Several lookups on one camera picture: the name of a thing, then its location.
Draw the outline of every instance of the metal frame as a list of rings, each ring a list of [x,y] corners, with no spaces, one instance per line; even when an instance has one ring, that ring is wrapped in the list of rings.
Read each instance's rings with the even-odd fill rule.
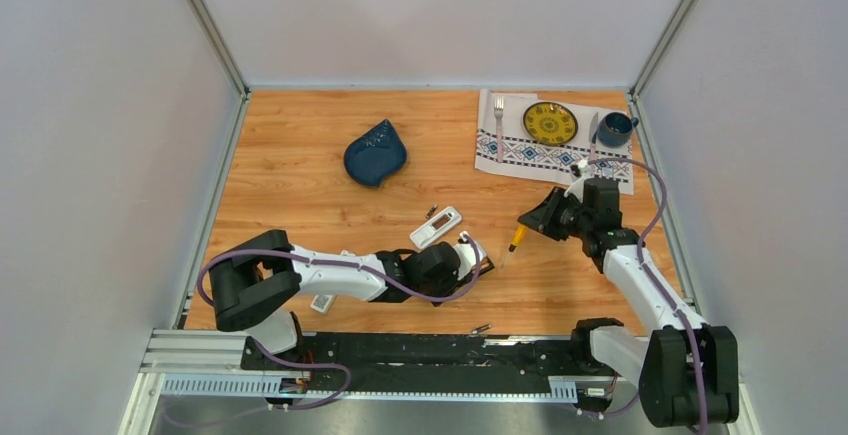
[[[215,215],[220,204],[221,195],[226,183],[227,174],[232,163],[235,148],[241,133],[241,127],[244,123],[247,107],[250,102],[250,92],[252,89],[262,89],[263,86],[251,87],[244,80],[235,60],[232,57],[229,49],[224,42],[223,37],[218,31],[212,16],[203,0],[187,0],[192,7],[200,25],[207,34],[210,45],[215,50],[217,56],[221,60],[222,65],[236,91],[242,96],[242,103],[239,107],[238,114],[233,120],[232,131],[229,136],[226,150],[222,156],[220,163],[220,171],[215,182],[211,200],[209,201],[206,219],[198,234],[196,243],[196,252],[191,262],[191,267],[186,274],[188,280],[186,283],[185,299],[182,306],[178,308],[178,313],[175,316],[174,328],[181,327],[184,322],[184,317],[187,315],[188,307],[191,304],[194,283],[196,281],[197,272],[200,269],[200,264],[203,261],[206,244],[212,230],[212,225]],[[650,116],[645,114],[641,105],[640,95],[644,92],[648,83],[653,76],[659,63],[677,35],[678,29],[686,19],[687,14],[692,9],[697,0],[680,0],[674,14],[670,18],[668,24],[655,45],[651,55],[646,60],[639,76],[637,77],[632,87],[518,87],[523,89],[533,90],[622,90],[628,93],[628,105],[631,113],[638,116],[642,120],[642,124],[637,128],[639,140],[641,143],[642,153],[645,162],[658,171],[662,172],[659,161],[656,158],[653,149],[653,141],[650,130]],[[285,89],[467,89],[475,87],[458,87],[458,86],[416,86],[416,87],[401,87],[401,86],[318,86],[318,87],[285,87],[274,86],[264,87],[273,88],[275,90]],[[501,89],[515,89],[516,87],[497,87]],[[656,181],[651,180],[654,193],[658,194],[658,186]],[[668,210],[663,214],[663,224],[665,233],[668,239],[672,257],[677,267],[678,277],[680,278],[684,294],[687,297],[695,297],[692,286],[689,267],[686,263],[686,247],[678,236],[676,229],[676,212],[673,204],[668,204]],[[150,343],[139,369],[139,374],[133,388],[132,395],[127,404],[123,420],[121,422],[119,433],[122,435],[142,435],[147,434],[152,426],[156,406],[160,395],[175,395],[175,394],[194,394],[194,395],[236,395],[236,396],[255,396],[264,397],[269,390],[272,391],[273,385],[279,385],[281,377],[302,376],[303,372],[288,371],[288,372],[253,372],[243,371],[239,368],[241,360],[241,350],[243,349],[244,333],[229,333],[223,334],[214,331],[194,331],[194,330],[155,330],[151,336]],[[571,385],[568,383],[597,382],[593,378],[597,377],[575,377],[574,380],[563,380],[557,382],[566,382],[566,385],[557,384],[556,387],[552,383],[552,393],[556,396],[556,390],[564,390]],[[744,384],[741,385],[740,405],[741,414],[739,422],[731,427],[728,427],[729,433],[732,435],[748,435],[759,434],[759,427],[756,418],[751,409],[750,400],[747,396],[747,390]],[[455,399],[455,400],[479,400],[480,397],[447,397],[444,394],[430,394],[428,399]],[[397,394],[375,393],[366,394],[363,397],[366,399],[398,399]],[[535,400],[534,397],[525,400],[511,401],[546,401]]]

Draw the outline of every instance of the fork handle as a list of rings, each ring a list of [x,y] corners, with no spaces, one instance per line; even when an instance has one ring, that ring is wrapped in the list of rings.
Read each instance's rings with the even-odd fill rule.
[[[503,163],[503,125],[498,120],[497,135],[498,135],[498,163]]]

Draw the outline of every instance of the fork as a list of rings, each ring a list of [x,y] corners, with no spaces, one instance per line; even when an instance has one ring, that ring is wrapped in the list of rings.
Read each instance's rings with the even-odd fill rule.
[[[498,163],[503,163],[503,95],[495,98],[495,125],[498,136]]]

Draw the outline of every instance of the pink handle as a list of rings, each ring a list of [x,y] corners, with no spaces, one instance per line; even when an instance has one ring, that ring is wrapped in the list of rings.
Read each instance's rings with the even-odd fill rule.
[[[498,163],[503,163],[503,127],[498,124]]]

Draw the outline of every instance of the white wall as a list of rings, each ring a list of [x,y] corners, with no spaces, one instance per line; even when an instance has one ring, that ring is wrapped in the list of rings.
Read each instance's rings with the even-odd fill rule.
[[[848,0],[699,0],[643,98],[763,433],[844,433]]]
[[[206,0],[254,85],[632,84],[679,0]]]
[[[236,97],[185,0],[0,0],[0,433],[114,433]]]

